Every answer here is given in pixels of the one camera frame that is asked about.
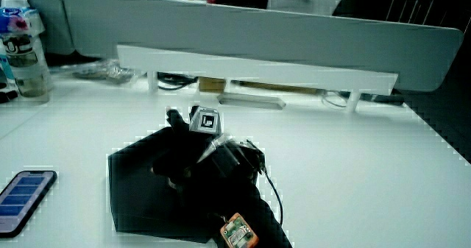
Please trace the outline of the person's right hand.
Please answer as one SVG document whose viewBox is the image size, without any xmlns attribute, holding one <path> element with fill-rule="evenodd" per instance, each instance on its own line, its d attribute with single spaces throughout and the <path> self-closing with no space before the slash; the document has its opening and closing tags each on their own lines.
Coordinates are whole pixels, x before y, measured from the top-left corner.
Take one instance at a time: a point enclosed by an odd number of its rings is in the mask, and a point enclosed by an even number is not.
<svg viewBox="0 0 471 248">
<path fill-rule="evenodd" d="M 266 172 L 264 153 L 253 142 L 237 141 L 222 131 L 222 116 L 194 105 L 185 121 L 176 109 L 166 109 L 170 124 L 169 152 L 155 160 L 152 172 L 181 186 L 196 180 L 248 180 Z"/>
</svg>

